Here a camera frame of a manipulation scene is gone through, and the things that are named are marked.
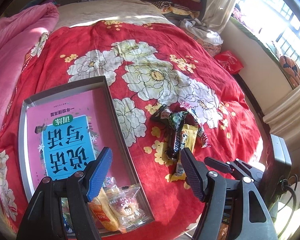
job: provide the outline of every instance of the cardboard box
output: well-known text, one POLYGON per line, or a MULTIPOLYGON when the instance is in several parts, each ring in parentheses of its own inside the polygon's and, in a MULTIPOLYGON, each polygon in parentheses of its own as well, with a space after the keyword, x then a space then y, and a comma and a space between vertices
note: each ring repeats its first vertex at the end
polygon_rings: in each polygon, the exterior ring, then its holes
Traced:
MULTIPOLYGON (((119 187, 140 182, 105 76, 67 83, 26 99, 21 109, 18 141, 28 201, 44 176, 62 179, 83 170, 104 146, 113 152, 107 176, 114 176, 119 187)), ((142 187, 137 200, 151 218, 149 222, 153 221, 142 187)), ((98 229, 102 237, 120 233, 98 229)))

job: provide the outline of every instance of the pink blanket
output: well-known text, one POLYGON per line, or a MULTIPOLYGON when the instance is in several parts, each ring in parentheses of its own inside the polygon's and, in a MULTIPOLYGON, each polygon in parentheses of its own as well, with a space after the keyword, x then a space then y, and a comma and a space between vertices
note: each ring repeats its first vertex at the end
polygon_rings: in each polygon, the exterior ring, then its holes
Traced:
POLYGON ((59 12, 52 3, 33 6, 10 18, 0 19, 0 130, 26 53, 43 33, 53 30, 58 19, 59 12))

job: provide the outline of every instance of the beige curtain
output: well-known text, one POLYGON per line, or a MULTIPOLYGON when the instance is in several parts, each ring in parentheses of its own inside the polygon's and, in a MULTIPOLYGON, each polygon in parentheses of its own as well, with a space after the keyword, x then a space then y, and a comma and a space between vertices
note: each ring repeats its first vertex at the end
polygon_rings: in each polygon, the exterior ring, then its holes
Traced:
POLYGON ((289 150, 300 146, 300 85, 290 92, 263 121, 269 124, 272 134, 284 138, 289 150))
POLYGON ((221 33, 228 22, 236 0, 207 0, 206 13, 202 22, 217 33, 221 33))

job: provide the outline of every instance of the yellow snack wrapper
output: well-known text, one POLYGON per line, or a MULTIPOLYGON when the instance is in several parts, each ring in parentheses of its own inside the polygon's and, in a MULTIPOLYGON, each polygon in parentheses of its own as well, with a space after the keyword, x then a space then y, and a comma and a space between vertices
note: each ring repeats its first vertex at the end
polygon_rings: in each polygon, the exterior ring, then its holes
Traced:
MULTIPOLYGON (((194 150, 195 139, 197 137, 198 126, 193 126, 189 124, 184 124, 181 130, 181 144, 180 151, 183 148, 189 148, 191 152, 194 150)), ((171 176, 170 182, 175 180, 185 180, 186 174, 181 164, 181 154, 179 153, 179 158, 176 166, 175 173, 171 176)))
POLYGON ((88 203, 94 217, 96 217, 105 229, 109 231, 119 230, 119 221, 109 206, 108 197, 101 188, 99 195, 88 203))

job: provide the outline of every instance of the green label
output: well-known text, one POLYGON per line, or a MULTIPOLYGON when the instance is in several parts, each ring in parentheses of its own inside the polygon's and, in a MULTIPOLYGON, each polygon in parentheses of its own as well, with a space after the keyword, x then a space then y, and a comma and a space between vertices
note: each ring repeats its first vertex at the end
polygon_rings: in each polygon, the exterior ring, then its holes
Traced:
POLYGON ((59 125, 63 125, 66 123, 70 123, 70 122, 72 122, 72 120, 73 120, 73 116, 71 114, 68 114, 68 115, 61 116, 61 117, 54 119, 52 124, 53 124, 53 126, 59 126, 59 125))

